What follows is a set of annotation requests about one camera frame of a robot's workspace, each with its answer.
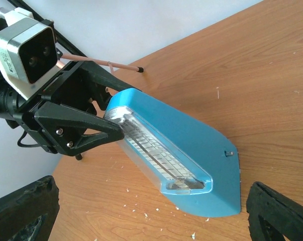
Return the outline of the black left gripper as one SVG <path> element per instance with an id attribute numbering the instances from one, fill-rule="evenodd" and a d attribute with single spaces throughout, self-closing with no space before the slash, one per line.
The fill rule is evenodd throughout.
<path id="1" fill-rule="evenodd" d="M 119 125 L 96 115 L 94 101 L 101 110 L 109 103 L 106 88 L 139 90 L 93 61 L 72 62 L 31 100 L 10 90 L 6 122 L 21 127 L 48 153 L 76 156 L 124 138 Z"/>

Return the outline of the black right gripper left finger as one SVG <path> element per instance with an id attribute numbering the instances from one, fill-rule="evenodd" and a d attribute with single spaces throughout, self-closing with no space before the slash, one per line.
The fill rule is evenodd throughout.
<path id="1" fill-rule="evenodd" d="M 0 240 L 48 240 L 59 209 L 50 175 L 0 198 Z"/>

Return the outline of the clear plastic metronome cover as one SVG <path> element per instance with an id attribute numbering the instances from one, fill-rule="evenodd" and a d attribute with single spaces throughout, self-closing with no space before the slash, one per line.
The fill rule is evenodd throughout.
<path id="1" fill-rule="evenodd" d="M 115 107 L 105 112 L 105 119 L 120 126 L 124 139 L 118 145 L 162 194 L 212 191 L 212 177 L 136 112 L 126 106 Z"/>

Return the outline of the pink music stand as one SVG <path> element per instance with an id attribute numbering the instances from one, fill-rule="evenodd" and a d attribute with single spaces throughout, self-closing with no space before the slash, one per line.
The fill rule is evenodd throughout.
<path id="1" fill-rule="evenodd" d="M 140 66 L 118 64 L 110 61 L 103 61 L 89 57 L 81 57 L 73 54 L 63 54 L 63 59 L 69 60 L 70 63 L 63 67 L 63 73 L 56 81 L 57 87 L 55 91 L 50 95 L 51 101 L 58 105 L 66 105 L 78 110 L 96 115 L 96 108 L 93 103 L 96 102 L 100 110 L 106 110 L 107 106 L 112 98 L 108 88 L 106 92 L 109 96 L 91 97 L 84 91 L 83 88 L 83 61 L 93 61 L 107 72 L 114 76 L 114 69 L 120 68 L 125 70 L 132 70 L 134 72 L 142 73 L 144 68 Z M 82 153 L 76 155 L 76 159 L 82 158 Z"/>

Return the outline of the blue metronome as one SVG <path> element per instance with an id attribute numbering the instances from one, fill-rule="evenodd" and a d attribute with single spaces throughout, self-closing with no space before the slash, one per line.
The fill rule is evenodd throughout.
<path id="1" fill-rule="evenodd" d="M 114 95 L 107 110 L 120 106 L 140 115 L 212 177 L 213 189 L 209 193 L 163 194 L 179 210 L 202 217 L 225 217 L 241 212 L 238 152 L 223 134 L 133 88 Z"/>

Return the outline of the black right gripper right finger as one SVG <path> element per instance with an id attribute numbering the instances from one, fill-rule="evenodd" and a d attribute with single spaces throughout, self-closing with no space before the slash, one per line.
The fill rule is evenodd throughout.
<path id="1" fill-rule="evenodd" d="M 303 240 L 303 206 L 262 182 L 246 201 L 251 240 Z"/>

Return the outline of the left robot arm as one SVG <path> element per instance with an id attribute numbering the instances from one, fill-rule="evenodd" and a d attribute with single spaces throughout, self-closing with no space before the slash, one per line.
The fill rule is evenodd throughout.
<path id="1" fill-rule="evenodd" d="M 0 19 L 0 118 L 52 154 L 75 156 L 124 138 L 120 126 L 97 116 L 109 89 L 131 85 L 92 60 L 58 67 L 56 31 L 50 20 Z"/>

